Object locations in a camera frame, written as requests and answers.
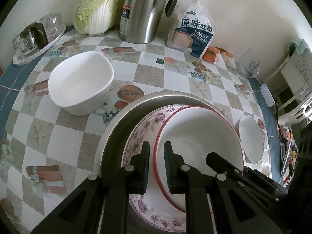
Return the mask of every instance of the silver rivet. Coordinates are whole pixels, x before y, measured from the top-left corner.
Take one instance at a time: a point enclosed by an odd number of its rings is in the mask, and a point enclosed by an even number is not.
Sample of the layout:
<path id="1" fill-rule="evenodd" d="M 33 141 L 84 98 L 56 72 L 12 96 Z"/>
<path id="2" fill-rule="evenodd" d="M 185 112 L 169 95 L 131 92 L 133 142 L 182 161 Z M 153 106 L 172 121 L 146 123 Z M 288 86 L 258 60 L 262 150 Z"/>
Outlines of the silver rivet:
<path id="1" fill-rule="evenodd" d="M 126 171 L 128 171 L 128 172 L 131 172 L 131 171 L 133 171 L 133 170 L 135 169 L 135 167 L 134 167 L 133 165 L 129 164 L 129 165 L 126 165 L 126 166 L 124 167 L 124 169 L 125 169 Z"/>
<path id="2" fill-rule="evenodd" d="M 218 174 L 216 177 L 218 178 L 218 180 L 221 181 L 225 181 L 227 179 L 227 177 L 223 173 Z"/>
<path id="3" fill-rule="evenodd" d="M 190 166 L 187 165 L 187 164 L 183 164 L 183 165 L 181 165 L 180 169 L 181 169 L 182 171 L 188 171 L 188 170 L 190 169 Z"/>
<path id="4" fill-rule="evenodd" d="M 95 181 L 97 178 L 97 175 L 95 173 L 91 173 L 88 175 L 88 180 Z"/>

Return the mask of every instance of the red rim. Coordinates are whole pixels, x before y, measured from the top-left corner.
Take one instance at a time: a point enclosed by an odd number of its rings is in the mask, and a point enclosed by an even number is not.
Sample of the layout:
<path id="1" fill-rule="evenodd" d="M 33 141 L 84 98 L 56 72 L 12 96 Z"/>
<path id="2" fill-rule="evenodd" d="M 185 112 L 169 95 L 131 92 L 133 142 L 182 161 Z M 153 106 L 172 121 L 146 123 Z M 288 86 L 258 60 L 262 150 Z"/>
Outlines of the red rim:
<path id="1" fill-rule="evenodd" d="M 175 115 L 177 114 L 179 111 L 182 111 L 184 109 L 187 109 L 187 108 L 204 108 L 204 109 L 207 109 L 207 110 L 210 110 L 210 111 L 213 111 L 214 113 L 218 114 L 229 126 L 230 128 L 233 130 L 233 132 L 235 133 L 236 135 L 236 138 L 238 140 L 238 143 L 240 145 L 240 148 L 241 148 L 241 153 L 242 153 L 242 158 L 243 158 L 243 167 L 244 168 L 244 155 L 243 155 L 243 149 L 242 149 L 242 146 L 241 146 L 241 142 L 239 140 L 239 137 L 236 133 L 236 131 L 232 128 L 232 126 L 229 124 L 229 122 L 224 118 L 222 117 L 216 110 L 214 110 L 213 108 L 210 108 L 210 107 L 203 107 L 203 106 L 186 106 L 186 107 L 183 107 L 179 110 L 177 110 L 175 113 L 173 113 L 172 115 L 169 116 L 169 118 L 167 120 L 165 120 L 165 122 L 163 123 L 163 125 L 161 126 L 159 132 L 158 132 L 158 135 L 157 135 L 157 138 L 156 138 L 156 142 L 155 142 L 155 146 L 154 146 L 154 152 L 153 152 L 153 167 L 154 167 L 154 173 L 155 173 L 155 177 L 156 177 L 156 181 L 157 181 L 157 184 L 161 190 L 161 192 L 163 193 L 163 195 L 165 196 L 165 198 L 167 199 L 167 201 L 169 201 L 169 203 L 174 206 L 177 210 L 185 213 L 185 211 L 181 208 L 179 208 L 178 206 L 176 206 L 174 204 L 174 202 L 170 199 L 170 197 L 168 196 L 168 194 L 166 193 L 165 189 L 163 188 L 163 184 L 161 183 L 160 181 L 160 177 L 159 177 L 159 173 L 158 173 L 158 168 L 157 168 L 157 147 L 158 147 L 158 142 L 159 142 L 159 139 L 160 139 L 160 135 L 163 131 L 163 128 L 165 127 L 165 125 L 167 124 L 167 122 Z"/>

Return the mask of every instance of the wall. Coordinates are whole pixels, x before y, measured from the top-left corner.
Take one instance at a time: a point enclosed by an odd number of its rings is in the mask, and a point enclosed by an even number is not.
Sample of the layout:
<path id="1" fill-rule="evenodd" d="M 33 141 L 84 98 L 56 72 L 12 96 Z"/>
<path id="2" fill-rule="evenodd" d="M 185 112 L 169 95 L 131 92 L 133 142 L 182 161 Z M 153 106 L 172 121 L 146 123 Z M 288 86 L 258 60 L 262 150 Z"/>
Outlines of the wall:
<path id="1" fill-rule="evenodd" d="M 185 10 L 191 0 L 178 0 Z M 214 19 L 217 30 L 213 45 L 223 47 L 238 59 L 248 49 L 257 54 L 260 80 L 277 68 L 286 57 L 288 43 L 294 37 L 312 46 L 312 30 L 293 0 L 200 0 Z M 60 11 L 66 25 L 72 24 L 77 0 L 19 0 L 0 28 L 0 64 L 5 69 L 14 54 L 11 39 L 28 23 L 48 12 Z M 172 17 L 164 14 L 159 30 L 167 32 Z M 283 87 L 277 78 L 273 84 Z"/>

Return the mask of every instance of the white rectangular device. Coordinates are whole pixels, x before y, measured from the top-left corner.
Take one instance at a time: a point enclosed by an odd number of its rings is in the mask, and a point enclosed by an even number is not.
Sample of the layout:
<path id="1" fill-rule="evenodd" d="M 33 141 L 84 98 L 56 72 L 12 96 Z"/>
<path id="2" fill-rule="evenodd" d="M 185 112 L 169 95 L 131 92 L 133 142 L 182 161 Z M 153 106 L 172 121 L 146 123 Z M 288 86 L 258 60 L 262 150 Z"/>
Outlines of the white rectangular device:
<path id="1" fill-rule="evenodd" d="M 266 101 L 266 105 L 268 107 L 272 107 L 273 105 L 275 105 L 274 98 L 273 98 L 269 88 L 266 86 L 266 84 L 264 84 L 260 87 L 260 91 L 261 91 L 261 94 L 262 94 L 264 100 Z"/>

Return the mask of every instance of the stainless steel bowl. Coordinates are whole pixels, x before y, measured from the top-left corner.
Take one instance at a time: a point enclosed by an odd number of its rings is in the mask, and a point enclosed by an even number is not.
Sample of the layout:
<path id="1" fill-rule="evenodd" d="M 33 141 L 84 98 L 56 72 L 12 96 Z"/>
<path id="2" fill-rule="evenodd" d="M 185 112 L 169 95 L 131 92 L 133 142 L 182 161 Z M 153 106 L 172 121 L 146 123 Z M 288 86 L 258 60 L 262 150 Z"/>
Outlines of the stainless steel bowl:
<path id="1" fill-rule="evenodd" d="M 121 166 L 128 137 L 139 121 L 157 108 L 174 104 L 213 107 L 200 97 L 177 91 L 157 92 L 141 97 L 122 109 L 106 128 L 97 148 L 94 172 L 98 172 L 102 179 L 112 178 Z M 130 205 L 128 210 L 127 232 L 129 234 L 167 233 L 142 220 Z"/>

